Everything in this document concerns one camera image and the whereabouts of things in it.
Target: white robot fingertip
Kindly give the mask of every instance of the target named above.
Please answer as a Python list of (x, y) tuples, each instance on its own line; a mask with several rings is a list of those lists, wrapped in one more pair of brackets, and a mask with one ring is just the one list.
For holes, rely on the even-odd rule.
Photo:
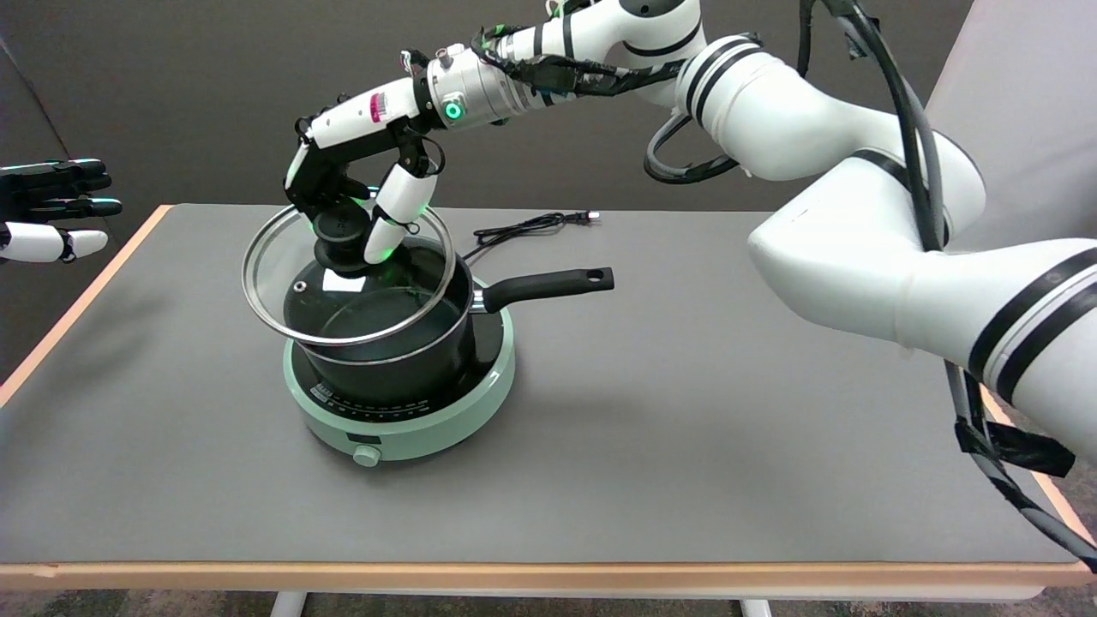
[(94, 229), (76, 229), (68, 233), (72, 257), (79, 259), (106, 247), (106, 234)]
[(11, 240), (0, 248), (0, 258), (31, 263), (57, 261), (70, 255), (78, 259), (102, 250), (106, 246), (106, 234), (94, 229), (63, 232), (52, 225), (35, 223), (7, 223)]
[(377, 191), (376, 204), (385, 217), (374, 221), (365, 243), (366, 263), (381, 263), (404, 242), (410, 226), (434, 195), (438, 176), (418, 178), (395, 165)]

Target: table leg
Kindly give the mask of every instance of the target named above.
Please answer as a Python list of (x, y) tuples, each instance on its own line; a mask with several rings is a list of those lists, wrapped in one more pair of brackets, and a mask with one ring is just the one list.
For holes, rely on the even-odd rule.
[(274, 608), (271, 608), (271, 617), (301, 617), (307, 595), (306, 592), (279, 592), (274, 598)]
[(740, 599), (739, 608), (743, 609), (743, 617), (773, 617), (768, 599)]

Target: lid rim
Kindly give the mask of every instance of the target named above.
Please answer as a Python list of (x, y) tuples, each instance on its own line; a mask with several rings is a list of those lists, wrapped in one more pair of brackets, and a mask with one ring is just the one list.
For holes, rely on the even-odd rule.
[(430, 299), (425, 302), (418, 311), (404, 318), (404, 321), (384, 329), (348, 338), (313, 336), (297, 332), (282, 324), (280, 321), (274, 318), (269, 311), (267, 311), (259, 296), (259, 263), (270, 246), (269, 240), (273, 240), (279, 232), (284, 231), (292, 223), (294, 223), (296, 216), (301, 216), (301, 213), (297, 211), (296, 206), (290, 205), (263, 223), (263, 225), (256, 233), (255, 237), (251, 238), (251, 242), (248, 244), (248, 249), (244, 255), (244, 266), (240, 272), (240, 283), (244, 287), (244, 298), (247, 300), (248, 306), (251, 307), (251, 312), (255, 313), (256, 316), (259, 317), (259, 321), (267, 325), (267, 327), (273, 329), (282, 336), (314, 347), (350, 347), (352, 345), (373, 343), (412, 326), (426, 317), (427, 313), (430, 313), (430, 311), (433, 310), (434, 306), (437, 306), (445, 296), (445, 290), (450, 287), (450, 282), (453, 280), (453, 276), (456, 270), (457, 255), (453, 249), (453, 238), (450, 236), (450, 229), (445, 226), (445, 222), (442, 221), (432, 207), (426, 206), (422, 211), (422, 218), (425, 218), (427, 224), (430, 225), (436, 233), (438, 233), (439, 238), (442, 240), (442, 253), (445, 255), (445, 263), (442, 268), (442, 276), (438, 281), (438, 287), (434, 289)]

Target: black saucepan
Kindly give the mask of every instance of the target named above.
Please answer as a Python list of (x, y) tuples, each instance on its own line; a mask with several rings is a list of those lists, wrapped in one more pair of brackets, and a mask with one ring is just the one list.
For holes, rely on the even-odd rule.
[[(421, 237), (406, 238), (384, 263), (355, 279), (340, 279), (312, 263), (286, 293), (285, 323), (328, 338), (394, 326), (431, 298), (444, 265), (441, 245)], [(610, 268), (531, 274), (479, 288), (468, 265), (457, 258), (442, 301), (409, 327), (361, 345), (297, 345), (339, 393), (366, 405), (405, 404), (450, 383), (466, 368), (474, 352), (470, 314), (497, 313), (525, 300), (612, 289)]]

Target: sticker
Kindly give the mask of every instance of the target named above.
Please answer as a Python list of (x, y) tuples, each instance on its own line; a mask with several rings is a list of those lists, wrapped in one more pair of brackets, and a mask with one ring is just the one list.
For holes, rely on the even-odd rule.
[(388, 97), (384, 92), (374, 92), (370, 97), (370, 120), (375, 124), (386, 122), (388, 120)]
[(324, 270), (324, 291), (344, 291), (360, 293), (365, 287), (365, 277), (344, 279), (331, 270)]

